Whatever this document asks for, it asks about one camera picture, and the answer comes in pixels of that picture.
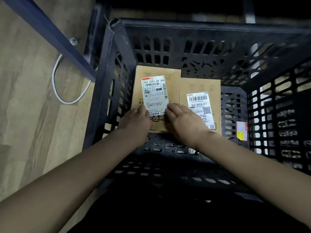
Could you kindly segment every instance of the sticker on crate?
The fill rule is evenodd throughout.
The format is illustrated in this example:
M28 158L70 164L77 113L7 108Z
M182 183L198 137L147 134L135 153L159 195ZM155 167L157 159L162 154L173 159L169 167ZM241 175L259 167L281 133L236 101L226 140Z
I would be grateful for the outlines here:
M149 110L150 116L163 115L165 113L169 103L165 76L142 78L142 94L144 105Z
M240 141L247 141L247 123L237 121L236 122L236 136Z
M188 107L199 115L209 129L216 129L208 92L187 94Z

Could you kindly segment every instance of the forearm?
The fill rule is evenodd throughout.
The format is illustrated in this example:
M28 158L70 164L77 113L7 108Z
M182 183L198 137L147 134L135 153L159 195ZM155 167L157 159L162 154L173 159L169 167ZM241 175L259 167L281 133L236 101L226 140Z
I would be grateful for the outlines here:
M58 232L100 181L135 148L129 134L115 130L1 202L0 229Z
M311 177L209 132L198 148L259 195L311 227Z

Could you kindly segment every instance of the right arm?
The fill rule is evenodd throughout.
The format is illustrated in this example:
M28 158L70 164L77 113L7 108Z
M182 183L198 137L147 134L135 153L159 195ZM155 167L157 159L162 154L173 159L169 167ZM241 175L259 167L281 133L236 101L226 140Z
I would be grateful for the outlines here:
M184 105L169 103L166 113L171 121L168 129L179 141L220 164L260 196L311 228L310 176L209 130Z

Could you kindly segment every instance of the left arm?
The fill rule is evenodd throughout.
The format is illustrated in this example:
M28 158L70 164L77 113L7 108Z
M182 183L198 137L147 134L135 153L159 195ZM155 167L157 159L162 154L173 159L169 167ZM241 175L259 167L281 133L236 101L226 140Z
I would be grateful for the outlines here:
M3 200L1 232L59 232L103 178L145 143L150 125L143 105L129 111L118 129Z

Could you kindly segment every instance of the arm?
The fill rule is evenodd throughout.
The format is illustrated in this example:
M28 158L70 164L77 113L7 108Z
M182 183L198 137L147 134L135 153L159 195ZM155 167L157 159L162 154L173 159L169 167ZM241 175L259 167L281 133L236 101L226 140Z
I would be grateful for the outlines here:
M145 143L150 125L143 105L129 111L118 129L2 201L1 232L59 232L103 178Z
M260 196L311 228L311 177L209 130L184 105L169 104L168 129L185 145L230 171Z

